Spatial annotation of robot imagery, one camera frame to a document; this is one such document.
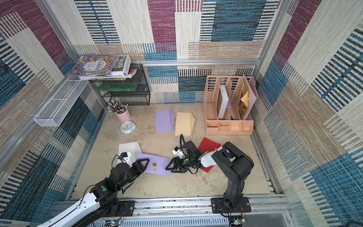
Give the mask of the white envelope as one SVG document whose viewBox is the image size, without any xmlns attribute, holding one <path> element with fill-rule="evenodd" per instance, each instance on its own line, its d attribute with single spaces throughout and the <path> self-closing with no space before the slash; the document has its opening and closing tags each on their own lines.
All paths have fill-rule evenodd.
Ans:
<svg viewBox="0 0 363 227">
<path fill-rule="evenodd" d="M 123 143 L 119 145 L 118 155 L 135 159 L 137 153 L 142 153 L 138 142 Z"/>
</svg>

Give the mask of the cream envelope with seal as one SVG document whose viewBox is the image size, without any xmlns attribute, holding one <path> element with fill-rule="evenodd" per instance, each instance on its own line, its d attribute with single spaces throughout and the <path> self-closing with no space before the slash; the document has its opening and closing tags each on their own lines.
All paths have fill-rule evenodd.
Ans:
<svg viewBox="0 0 363 227">
<path fill-rule="evenodd" d="M 191 136 L 193 133 L 195 118 L 192 113 L 177 113 L 175 122 L 175 136 L 183 134 Z"/>
</svg>

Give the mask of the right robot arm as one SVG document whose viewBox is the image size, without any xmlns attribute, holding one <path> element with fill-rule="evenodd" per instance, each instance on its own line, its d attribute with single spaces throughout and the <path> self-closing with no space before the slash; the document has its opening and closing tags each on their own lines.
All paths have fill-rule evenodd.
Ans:
<svg viewBox="0 0 363 227">
<path fill-rule="evenodd" d="M 165 167 L 172 173 L 197 174 L 198 170 L 218 166 L 227 177 L 227 189 L 220 202 L 219 210 L 232 213 L 241 208 L 243 190 L 247 177 L 254 168 L 252 159 L 231 142 L 226 142 L 219 148 L 200 152 L 192 141 L 185 142 L 180 138 L 180 146 L 173 150 L 175 157 Z"/>
</svg>

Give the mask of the lilac envelope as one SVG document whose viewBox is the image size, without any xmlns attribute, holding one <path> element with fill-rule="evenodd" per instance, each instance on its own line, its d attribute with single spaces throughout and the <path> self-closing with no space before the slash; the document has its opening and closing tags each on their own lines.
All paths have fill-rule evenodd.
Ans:
<svg viewBox="0 0 363 227">
<path fill-rule="evenodd" d="M 161 157 L 161 156 L 138 153 L 136 155 L 136 160 L 139 160 L 139 159 L 149 159 L 149 163 L 147 165 L 145 173 L 162 175 L 162 176 L 171 176 L 172 175 L 171 171 L 168 171 L 165 169 L 166 166 L 172 160 L 171 158 L 165 158 L 165 157 Z"/>
<path fill-rule="evenodd" d="M 175 115 L 171 109 L 156 110 L 156 133 L 172 131 Z"/>
</svg>

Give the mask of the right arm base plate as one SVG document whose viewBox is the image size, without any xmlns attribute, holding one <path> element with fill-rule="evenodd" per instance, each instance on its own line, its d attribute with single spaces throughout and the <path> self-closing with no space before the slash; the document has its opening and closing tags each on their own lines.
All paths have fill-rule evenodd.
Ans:
<svg viewBox="0 0 363 227">
<path fill-rule="evenodd" d="M 231 203 L 222 197 L 214 197 L 210 199 L 212 212 L 214 214 L 230 214 L 251 212 L 250 201 L 247 197 L 242 197 L 237 203 Z"/>
</svg>

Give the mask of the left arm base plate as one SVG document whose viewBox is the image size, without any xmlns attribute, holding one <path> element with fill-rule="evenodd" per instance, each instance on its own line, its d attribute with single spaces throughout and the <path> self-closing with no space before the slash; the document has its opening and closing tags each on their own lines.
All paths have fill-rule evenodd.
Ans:
<svg viewBox="0 0 363 227">
<path fill-rule="evenodd" d="M 135 201 L 127 200 L 127 201 L 119 201 L 116 210 L 114 213 L 114 217 L 132 217 L 135 207 Z"/>
</svg>

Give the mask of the red envelope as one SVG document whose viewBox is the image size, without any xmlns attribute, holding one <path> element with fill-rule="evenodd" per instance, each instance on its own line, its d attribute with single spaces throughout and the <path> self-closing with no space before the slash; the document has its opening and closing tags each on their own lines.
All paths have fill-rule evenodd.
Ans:
<svg viewBox="0 0 363 227">
<path fill-rule="evenodd" d="M 201 159 L 201 170 L 204 172 L 209 172 L 213 166 L 216 165 L 216 162 L 213 160 L 212 155 L 216 151 L 216 149 L 220 148 L 221 144 L 216 143 L 208 138 L 204 138 L 201 144 L 198 147 L 198 150 L 201 154 L 205 154 L 205 156 Z"/>
</svg>

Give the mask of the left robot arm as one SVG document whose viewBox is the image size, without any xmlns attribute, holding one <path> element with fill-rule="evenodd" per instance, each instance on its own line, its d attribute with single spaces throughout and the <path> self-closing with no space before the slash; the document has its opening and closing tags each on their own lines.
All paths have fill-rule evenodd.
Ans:
<svg viewBox="0 0 363 227">
<path fill-rule="evenodd" d="M 119 163 L 110 176 L 98 182 L 82 199 L 40 224 L 41 227 L 87 227 L 103 217 L 118 217 L 118 221 L 133 215 L 135 201 L 120 201 L 118 193 L 124 193 L 145 172 L 149 159 L 136 160 L 131 166 Z"/>
</svg>

